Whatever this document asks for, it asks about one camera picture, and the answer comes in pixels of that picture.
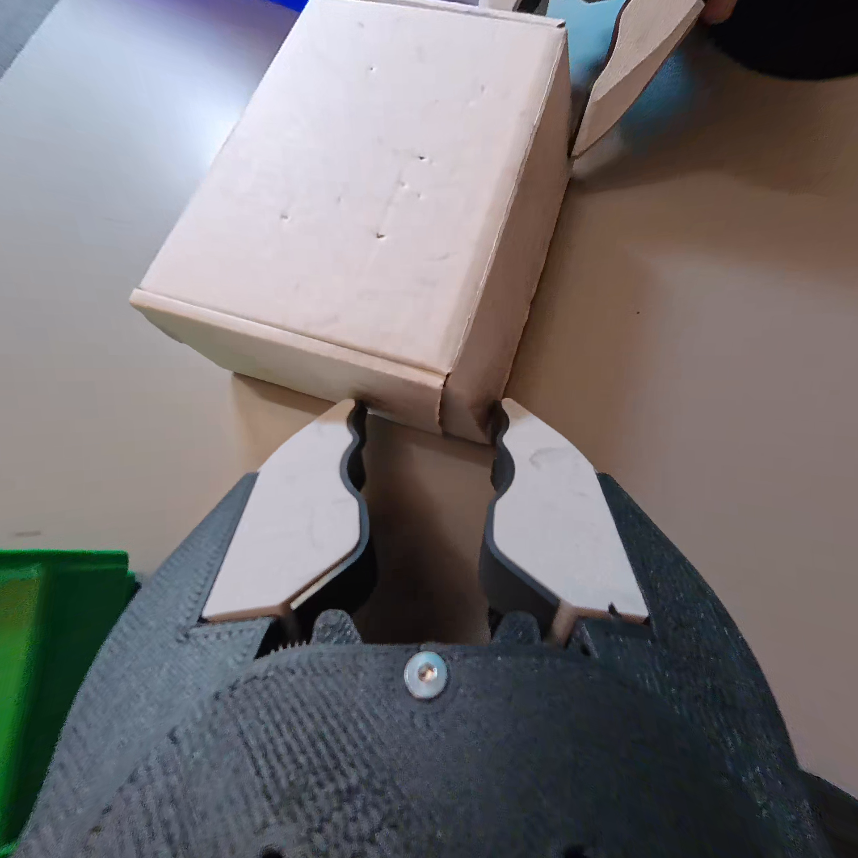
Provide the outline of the white cardboard box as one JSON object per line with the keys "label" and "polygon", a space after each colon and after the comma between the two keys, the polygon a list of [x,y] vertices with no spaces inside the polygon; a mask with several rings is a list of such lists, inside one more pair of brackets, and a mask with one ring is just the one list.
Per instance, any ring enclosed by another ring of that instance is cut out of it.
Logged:
{"label": "white cardboard box", "polygon": [[130,303],[226,370],[488,440],[568,182],[561,21],[309,2]]}

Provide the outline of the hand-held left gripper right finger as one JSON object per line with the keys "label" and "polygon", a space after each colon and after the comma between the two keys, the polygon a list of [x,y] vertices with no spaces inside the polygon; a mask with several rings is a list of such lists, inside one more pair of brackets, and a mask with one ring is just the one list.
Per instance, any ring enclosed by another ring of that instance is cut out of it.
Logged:
{"label": "hand-held left gripper right finger", "polygon": [[584,618],[646,622],[649,608],[586,456],[510,398],[494,405],[492,442],[479,554],[490,613],[530,614],[542,638],[570,638]]}

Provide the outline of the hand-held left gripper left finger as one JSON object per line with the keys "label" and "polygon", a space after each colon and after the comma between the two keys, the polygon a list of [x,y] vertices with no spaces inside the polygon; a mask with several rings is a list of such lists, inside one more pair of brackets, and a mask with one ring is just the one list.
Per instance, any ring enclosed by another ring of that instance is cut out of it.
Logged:
{"label": "hand-held left gripper left finger", "polygon": [[210,623],[354,613],[376,585],[362,453],[366,406],[338,402],[258,469],[202,609]]}

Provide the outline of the green plastic bin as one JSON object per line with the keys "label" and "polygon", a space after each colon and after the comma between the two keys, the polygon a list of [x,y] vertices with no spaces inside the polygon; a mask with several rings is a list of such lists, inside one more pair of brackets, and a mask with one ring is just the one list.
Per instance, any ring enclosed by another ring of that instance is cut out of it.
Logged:
{"label": "green plastic bin", "polygon": [[124,551],[2,550],[2,854],[33,809],[81,682],[137,589]]}

